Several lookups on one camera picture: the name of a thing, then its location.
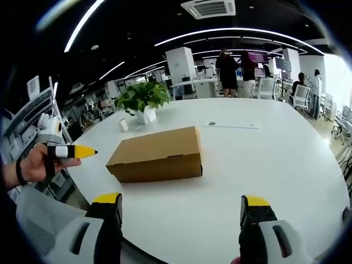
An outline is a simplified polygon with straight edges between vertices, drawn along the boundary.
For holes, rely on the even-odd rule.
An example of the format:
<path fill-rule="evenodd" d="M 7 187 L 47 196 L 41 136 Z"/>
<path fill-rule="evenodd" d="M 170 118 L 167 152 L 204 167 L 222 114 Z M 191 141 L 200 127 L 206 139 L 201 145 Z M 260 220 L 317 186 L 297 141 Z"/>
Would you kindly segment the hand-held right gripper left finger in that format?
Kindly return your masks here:
<path fill-rule="evenodd" d="M 122 194 L 101 195 L 58 234 L 48 263 L 120 263 L 122 240 Z"/>

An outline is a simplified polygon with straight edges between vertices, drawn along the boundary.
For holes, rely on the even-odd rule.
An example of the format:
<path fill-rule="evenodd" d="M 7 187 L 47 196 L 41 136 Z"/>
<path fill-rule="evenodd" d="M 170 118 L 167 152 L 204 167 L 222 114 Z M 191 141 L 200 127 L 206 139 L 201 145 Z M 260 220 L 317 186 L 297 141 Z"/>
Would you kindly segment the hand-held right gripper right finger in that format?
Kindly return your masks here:
<path fill-rule="evenodd" d="M 241 197 L 239 247 L 240 263 L 313 263 L 300 234 L 257 196 Z"/>

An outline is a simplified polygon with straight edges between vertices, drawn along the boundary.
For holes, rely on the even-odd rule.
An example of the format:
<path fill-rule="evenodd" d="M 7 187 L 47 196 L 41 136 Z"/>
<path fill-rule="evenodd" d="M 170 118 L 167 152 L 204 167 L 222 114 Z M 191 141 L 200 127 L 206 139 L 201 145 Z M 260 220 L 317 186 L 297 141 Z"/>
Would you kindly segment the person's left hand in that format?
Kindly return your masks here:
<path fill-rule="evenodd" d="M 25 159 L 20 162 L 21 174 L 25 182 L 42 182 L 47 177 L 45 169 L 45 158 L 47 158 L 47 146 L 37 143 Z M 62 169 L 81 165 L 79 158 L 71 158 L 68 161 L 53 161 L 55 174 Z"/>

